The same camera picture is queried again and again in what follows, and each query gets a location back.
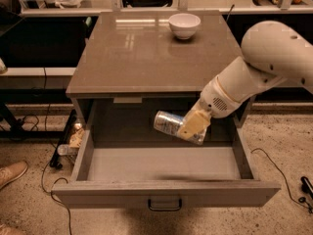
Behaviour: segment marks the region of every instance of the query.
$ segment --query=drawer handle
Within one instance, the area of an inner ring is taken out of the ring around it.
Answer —
[[[153,208],[152,200],[148,200],[148,208],[153,212],[177,212],[182,209],[183,201],[181,199],[178,200],[177,208]]]

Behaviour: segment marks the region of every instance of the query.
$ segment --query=person's foot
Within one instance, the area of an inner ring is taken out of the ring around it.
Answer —
[[[5,224],[0,224],[0,235],[25,235],[25,233]]]
[[[20,178],[27,171],[27,168],[28,165],[25,161],[0,168],[0,189]]]

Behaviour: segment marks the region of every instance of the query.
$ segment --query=open drawer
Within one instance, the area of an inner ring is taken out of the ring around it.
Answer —
[[[213,119],[202,146],[154,129],[158,110],[183,115],[194,103],[95,99],[71,181],[53,192],[69,208],[263,206],[280,185],[258,179],[232,117]]]

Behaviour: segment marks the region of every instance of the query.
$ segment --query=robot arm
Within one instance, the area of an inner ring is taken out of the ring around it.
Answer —
[[[177,137],[191,140],[206,130],[211,118],[223,118],[252,95],[287,79],[313,93],[312,45],[293,29],[278,22],[254,25],[242,41],[244,58],[238,57],[203,89],[184,116]]]

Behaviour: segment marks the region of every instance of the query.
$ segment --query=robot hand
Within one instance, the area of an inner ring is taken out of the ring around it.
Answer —
[[[210,119],[223,118],[252,95],[288,78],[313,93],[312,45],[293,29],[277,22],[258,23],[242,41],[245,58],[238,57],[203,89],[184,116],[175,135],[192,141],[206,130]]]

